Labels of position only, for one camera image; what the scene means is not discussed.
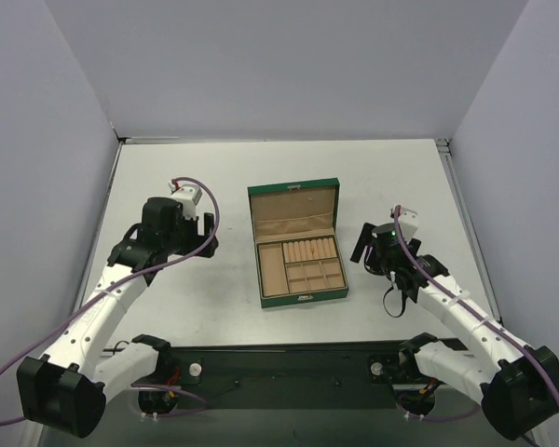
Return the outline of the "green jewelry box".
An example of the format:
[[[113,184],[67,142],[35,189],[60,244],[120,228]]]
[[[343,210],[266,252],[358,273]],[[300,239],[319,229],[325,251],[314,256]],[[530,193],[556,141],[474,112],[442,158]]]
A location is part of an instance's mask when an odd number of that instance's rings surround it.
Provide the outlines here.
[[[348,296],[336,178],[247,188],[262,308]]]

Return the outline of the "green tray with compartments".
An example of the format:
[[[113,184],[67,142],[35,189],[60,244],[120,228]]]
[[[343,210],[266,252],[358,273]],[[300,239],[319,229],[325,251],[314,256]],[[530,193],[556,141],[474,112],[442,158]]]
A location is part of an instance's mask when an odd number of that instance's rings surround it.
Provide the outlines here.
[[[299,299],[348,288],[335,236],[261,243],[257,261],[263,299]]]

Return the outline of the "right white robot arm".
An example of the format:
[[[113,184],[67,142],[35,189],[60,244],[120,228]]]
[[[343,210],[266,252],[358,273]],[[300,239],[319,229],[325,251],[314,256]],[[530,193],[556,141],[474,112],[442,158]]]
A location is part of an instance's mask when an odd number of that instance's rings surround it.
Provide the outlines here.
[[[434,256],[418,254],[408,226],[365,223],[350,257],[372,275],[387,278],[404,303],[420,305],[464,346],[455,350],[421,333],[404,342],[396,372],[445,383],[479,404],[495,431],[508,440],[559,414],[559,360],[512,335],[463,290]]]

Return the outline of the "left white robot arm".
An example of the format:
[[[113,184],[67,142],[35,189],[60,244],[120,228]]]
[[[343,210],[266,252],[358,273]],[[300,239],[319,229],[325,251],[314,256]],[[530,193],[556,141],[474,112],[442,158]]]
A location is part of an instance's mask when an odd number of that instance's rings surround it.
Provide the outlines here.
[[[157,384],[172,376],[170,343],[155,336],[138,335],[107,360],[101,355],[158,272],[214,255],[218,225],[217,211],[198,216],[189,199],[149,198],[141,220],[112,248],[89,300],[56,331],[40,358],[27,357],[19,365],[24,418],[85,438],[113,397],[141,379]]]

